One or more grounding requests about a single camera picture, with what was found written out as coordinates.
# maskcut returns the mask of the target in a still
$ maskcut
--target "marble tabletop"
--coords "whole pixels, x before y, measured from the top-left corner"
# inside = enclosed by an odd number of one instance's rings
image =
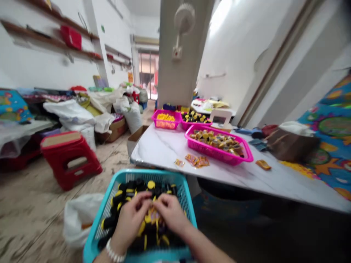
[[[233,134],[246,141],[252,140],[250,136]],[[131,160],[138,165],[152,165],[329,210],[351,213],[351,202],[323,181],[307,178],[282,165],[270,153],[259,152],[251,145],[250,149],[254,157],[252,163],[242,162],[231,166],[209,157],[210,166],[194,168],[185,160],[185,156],[188,153],[196,156],[202,154],[188,148],[181,124],[176,130],[166,130],[156,128],[153,123],[137,143]],[[185,165],[175,165],[176,159],[184,161]],[[265,160],[272,169],[265,171],[256,165],[255,161],[260,159]]]

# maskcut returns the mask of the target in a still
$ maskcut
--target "shelf bracket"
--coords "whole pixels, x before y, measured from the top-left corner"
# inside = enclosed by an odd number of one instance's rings
[[[69,61],[74,64],[74,58],[68,51],[65,52],[65,55],[68,57]]]

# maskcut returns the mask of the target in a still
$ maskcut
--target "blue plastic basket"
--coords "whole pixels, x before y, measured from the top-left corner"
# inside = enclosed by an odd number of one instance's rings
[[[140,102],[139,104],[143,107],[143,110],[147,108],[147,102]]]
[[[127,183],[130,180],[142,178],[146,182],[152,180],[156,183],[169,183],[176,184],[179,202],[186,211],[189,221],[197,228],[195,213],[191,196],[189,192],[188,183],[186,178],[175,172],[148,170],[148,169],[125,169],[116,173],[111,180],[106,194],[102,200],[98,214],[95,217],[94,223],[91,227],[90,234],[84,246],[83,262],[92,263],[100,253],[98,249],[98,241],[101,237],[107,234],[107,230],[101,229],[101,221],[110,215],[110,200],[118,190],[118,184]],[[147,263],[155,262],[158,260],[176,261],[180,259],[191,259],[191,253],[188,247],[182,248],[153,248],[141,254],[127,253],[125,259],[126,263]]]

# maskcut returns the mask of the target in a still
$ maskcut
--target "colorful rug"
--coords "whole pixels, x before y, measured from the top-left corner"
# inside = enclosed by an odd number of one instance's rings
[[[298,121],[321,139],[306,167],[351,201],[351,75],[339,82]]]
[[[284,164],[287,167],[290,167],[291,169],[294,169],[295,171],[298,171],[301,173],[303,176],[306,176],[310,179],[317,179],[320,180],[320,178],[312,171],[312,169],[307,168],[301,164],[298,163],[290,163],[287,161],[279,161],[281,164]]]

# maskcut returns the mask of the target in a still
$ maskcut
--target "cardboard box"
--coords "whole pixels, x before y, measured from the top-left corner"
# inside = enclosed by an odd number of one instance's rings
[[[140,137],[143,135],[143,133],[146,131],[146,129],[149,128],[147,125],[143,125],[140,127],[136,132],[134,132],[132,135],[129,136],[127,140],[127,148],[128,148],[128,155],[129,157],[132,155],[132,152],[138,143]]]
[[[101,143],[114,142],[119,137],[121,137],[127,131],[127,125],[125,123],[125,118],[118,122],[114,122],[110,125],[111,134],[109,133],[96,133],[97,139]]]

